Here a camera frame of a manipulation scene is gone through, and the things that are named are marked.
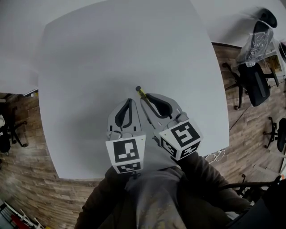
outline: chair base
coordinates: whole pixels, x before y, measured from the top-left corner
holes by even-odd
[[[271,129],[272,129],[272,130],[271,130],[270,133],[263,132],[263,135],[271,135],[268,144],[264,146],[265,148],[269,148],[270,144],[271,144],[272,142],[274,142],[275,140],[277,140],[277,138],[276,138],[275,136],[278,135],[278,133],[276,133],[277,124],[273,122],[273,119],[272,119],[271,117],[268,117],[268,119],[271,121]]]
[[[223,67],[227,68],[231,72],[231,74],[234,76],[234,79],[236,82],[234,85],[227,87],[225,89],[225,91],[228,91],[228,90],[235,88],[235,87],[239,88],[239,104],[238,104],[238,106],[234,106],[235,110],[239,110],[241,108],[241,103],[242,103],[243,86],[240,83],[239,76],[235,72],[232,71],[231,66],[228,63],[223,63]]]
[[[17,107],[14,107],[13,109],[12,109],[12,119],[11,119],[11,122],[8,122],[8,132],[10,132],[11,133],[11,141],[12,141],[12,144],[16,144],[17,142],[19,143],[19,145],[21,146],[21,147],[27,147],[28,146],[28,144],[22,144],[21,143],[21,141],[20,141],[20,139],[19,139],[19,137],[18,137],[18,135],[17,135],[17,133],[16,133],[16,130],[20,127],[20,126],[22,126],[22,125],[27,125],[27,122],[26,121],[24,121],[24,122],[22,122],[22,123],[19,123],[19,124],[17,124],[17,125],[15,125],[15,111],[17,110]]]

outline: dark jacket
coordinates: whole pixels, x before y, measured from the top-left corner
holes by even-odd
[[[197,153],[177,163],[185,173],[178,184],[177,200],[187,228],[222,228],[230,222],[225,212],[242,212],[250,206],[232,189],[217,192],[227,181]],[[135,229],[135,208],[124,189],[129,177],[110,168],[82,207],[75,229]]]

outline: white cable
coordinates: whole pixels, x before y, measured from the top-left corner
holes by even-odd
[[[213,156],[214,156],[214,160],[211,161],[211,162],[209,162],[209,164],[213,163],[214,161],[220,161],[220,160],[223,158],[223,156],[225,155],[225,150],[224,150],[224,149],[223,149],[223,150],[219,150],[219,151],[218,151],[218,155],[216,155],[215,153],[211,153],[211,154],[209,154],[209,155],[207,155],[207,156],[205,157],[205,160],[206,160],[206,158],[207,158],[208,156],[210,156],[210,155],[213,155]]]

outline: desk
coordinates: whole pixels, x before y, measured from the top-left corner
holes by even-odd
[[[144,171],[174,165],[152,140],[135,91],[175,99],[197,122],[200,155],[229,145],[223,80],[190,0],[108,0],[45,27],[39,101],[47,146],[60,178],[102,178],[111,166],[107,117],[135,99],[147,136]]]

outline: sleeve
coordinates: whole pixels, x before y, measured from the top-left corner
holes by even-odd
[[[124,196],[130,173],[117,174],[111,167],[82,207],[75,229],[98,228]]]
[[[228,182],[197,152],[177,161],[177,164],[184,171],[187,179],[196,185],[213,206],[219,207],[225,212],[242,212],[250,206],[250,202],[239,197],[233,189],[217,192],[219,187],[228,184]]]

